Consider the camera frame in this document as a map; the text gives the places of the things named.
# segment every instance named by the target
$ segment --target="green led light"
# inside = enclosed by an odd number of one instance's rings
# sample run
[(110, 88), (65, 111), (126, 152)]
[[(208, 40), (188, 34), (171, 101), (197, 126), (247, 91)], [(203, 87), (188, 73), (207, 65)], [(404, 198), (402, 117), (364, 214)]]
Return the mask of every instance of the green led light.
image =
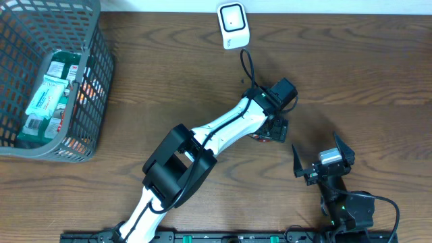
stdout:
[(192, 236), (183, 236), (183, 243), (192, 243)]
[(270, 243), (279, 243), (279, 236), (270, 236)]

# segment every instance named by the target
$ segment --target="snack package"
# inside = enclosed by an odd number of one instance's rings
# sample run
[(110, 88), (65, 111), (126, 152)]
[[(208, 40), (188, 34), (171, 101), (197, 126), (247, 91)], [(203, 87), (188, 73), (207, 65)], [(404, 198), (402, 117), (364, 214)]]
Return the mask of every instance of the snack package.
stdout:
[(26, 109), (26, 115), (35, 114), (38, 117), (49, 119), (69, 82), (48, 75), (44, 75), (43, 79)]
[[(69, 93), (70, 87), (65, 89), (51, 119), (45, 119), (35, 114), (30, 114), (28, 116), (26, 123), (18, 133), (17, 139), (19, 141), (19, 147), (25, 149), (34, 149), (50, 142), (55, 137), (55, 135), (58, 134), (61, 128), (61, 123), (63, 122), (64, 109), (68, 103)], [(58, 116), (56, 115), (58, 113), (61, 114), (61, 121), (58, 125), (58, 128), (54, 130), (53, 126), (54, 124), (57, 124), (58, 121), (55, 120), (51, 123), (51, 120), (53, 118), (58, 119)]]
[(44, 143), (50, 142), (60, 132), (67, 103), (67, 97), (62, 97), (60, 99), (59, 104), (54, 111), (53, 117), (49, 120), (48, 126), (43, 133), (42, 141)]
[(58, 51), (54, 53), (47, 75), (68, 80), (75, 80), (76, 71), (80, 64), (81, 54)]

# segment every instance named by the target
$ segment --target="wood grain surface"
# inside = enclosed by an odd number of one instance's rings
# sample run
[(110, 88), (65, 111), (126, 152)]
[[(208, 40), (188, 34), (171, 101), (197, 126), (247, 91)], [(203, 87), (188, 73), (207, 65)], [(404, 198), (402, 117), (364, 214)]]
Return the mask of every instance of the wood grain surface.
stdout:
[[(328, 224), (318, 187), (294, 178), (290, 146), (307, 166), (334, 147), (336, 131), (356, 152), (347, 188), (398, 203), (400, 242), (431, 242), (432, 17), (248, 20), (257, 82), (287, 77), (299, 92), (287, 141), (240, 139), (161, 225), (277, 231)], [(103, 13), (100, 25), (117, 67), (96, 155), (81, 164), (0, 158), (0, 242), (58, 242), (64, 231), (127, 220), (141, 196), (142, 166), (168, 131), (214, 120), (249, 86), (241, 83), (240, 50), (222, 47), (215, 14)], [(393, 207), (375, 206), (372, 230), (390, 230)]]

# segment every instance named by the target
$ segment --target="black bracket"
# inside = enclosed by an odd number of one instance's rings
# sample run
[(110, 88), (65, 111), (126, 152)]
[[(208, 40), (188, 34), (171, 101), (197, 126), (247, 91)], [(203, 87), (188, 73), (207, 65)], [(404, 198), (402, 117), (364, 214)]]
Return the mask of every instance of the black bracket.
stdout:
[(323, 165), (321, 162), (317, 161), (313, 163), (312, 167), (303, 169), (297, 150), (294, 145), (292, 145), (292, 152), (294, 154), (293, 167), (296, 178), (303, 176), (306, 185), (309, 186), (318, 183), (319, 180), (326, 180), (331, 176), (344, 176), (350, 173), (351, 165), (354, 164), (355, 153), (335, 132), (333, 133), (333, 136), (337, 149), (342, 156), (342, 160), (335, 163)]
[[(177, 157), (175, 152), (188, 152), (196, 158), (201, 144), (194, 138), (193, 132), (189, 131), (183, 124), (173, 128), (157, 147), (156, 151), (144, 164), (142, 171), (146, 177), (142, 181), (146, 189), (150, 189), (161, 201), (163, 208), (168, 207), (176, 196), (183, 190), (186, 180), (189, 177), (192, 166), (186, 167)], [(182, 199), (175, 205), (179, 207), (188, 200), (201, 186), (209, 175), (217, 160), (213, 151), (204, 149), (199, 165), (196, 168), (190, 186), (185, 188)]]

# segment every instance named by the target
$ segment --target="wire mesh basket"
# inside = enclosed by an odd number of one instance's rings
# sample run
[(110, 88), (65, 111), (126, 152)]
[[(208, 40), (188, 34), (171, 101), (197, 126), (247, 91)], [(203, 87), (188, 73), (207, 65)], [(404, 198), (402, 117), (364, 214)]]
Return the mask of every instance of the wire mesh basket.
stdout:
[[(0, 0), (0, 155), (72, 163), (94, 155), (114, 70), (100, 11), (91, 0)], [(25, 110), (58, 50), (81, 54), (61, 129), (50, 142), (23, 148)]]

